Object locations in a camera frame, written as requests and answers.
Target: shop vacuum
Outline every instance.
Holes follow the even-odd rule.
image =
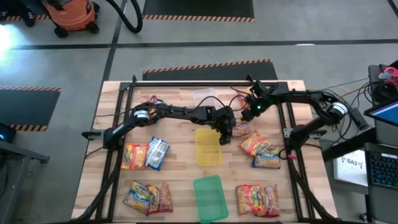
[[[131,32],[138,33],[141,31],[142,14],[136,0],[130,1],[137,14],[137,27],[129,22],[121,8],[113,0],[106,1],[114,7]],[[88,30],[93,34],[100,31],[100,28],[94,23],[97,18],[96,13],[100,9],[100,6],[95,2],[89,0],[43,0],[41,6],[57,26],[54,32],[59,38],[66,37],[68,31],[73,30]]]

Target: floor mat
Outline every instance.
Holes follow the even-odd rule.
[[[45,131],[60,93],[58,87],[0,86],[0,123],[18,131]]]
[[[44,19],[50,19],[50,17],[47,15],[35,16],[36,21],[44,20]],[[7,18],[6,18],[6,21],[19,21],[19,20],[22,20],[22,18],[20,16],[7,16]]]
[[[252,22],[252,0],[147,0],[144,19]]]
[[[43,11],[42,6],[39,5],[37,0],[28,0],[24,1],[27,6],[29,6],[30,10],[35,14],[35,20],[44,20],[50,19],[48,15]],[[22,18],[16,14],[10,14],[6,17],[6,21],[20,21]]]
[[[274,64],[269,59],[244,62],[192,65],[186,67],[145,70],[143,80],[277,80]]]

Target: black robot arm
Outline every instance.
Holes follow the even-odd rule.
[[[270,106],[291,102],[311,105],[318,117],[306,125],[298,125],[290,132],[289,146],[298,149],[309,139],[309,135],[324,125],[338,124],[347,114],[349,105],[332,94],[324,91],[296,91],[286,90],[278,86],[266,88],[260,81],[254,83],[250,89],[251,95],[246,96],[248,109],[242,112],[243,120],[251,121],[260,116]],[[328,104],[324,110],[321,104]]]
[[[186,108],[179,106],[153,104],[146,102],[136,106],[129,118],[116,128],[108,128],[104,132],[103,146],[112,149],[119,146],[120,139],[135,127],[144,127],[155,124],[162,118],[189,120],[194,124],[209,125],[220,132],[220,144],[230,143],[232,128],[236,125],[233,110],[229,106],[218,110],[214,106],[198,106]]]

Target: green plastic container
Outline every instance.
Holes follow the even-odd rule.
[[[210,223],[228,217],[223,185],[218,175],[194,180],[193,189],[201,223]]]

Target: gray floor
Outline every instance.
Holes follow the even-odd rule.
[[[87,141],[109,48],[63,50],[4,50],[19,45],[110,44],[118,19],[104,1],[100,4],[100,33],[53,34],[50,21],[26,28],[22,22],[0,26],[0,85],[59,86],[62,93],[44,133],[18,133],[16,143],[50,154],[44,167],[33,165],[26,178],[15,223],[47,223],[70,218]],[[253,24],[227,22],[144,21],[139,35],[121,26],[118,43],[224,42],[272,40],[398,39],[398,18],[387,0],[254,0]],[[126,14],[132,19],[131,3]],[[252,47],[134,47],[116,49],[109,80],[142,78],[155,68],[270,58],[280,80],[304,80],[307,87],[324,88],[366,78],[370,64],[397,59],[398,44],[252,46]],[[334,88],[344,94],[361,83]],[[370,107],[360,99],[363,111]],[[336,139],[336,133],[328,133]],[[357,220],[364,197],[332,185],[339,217]]]

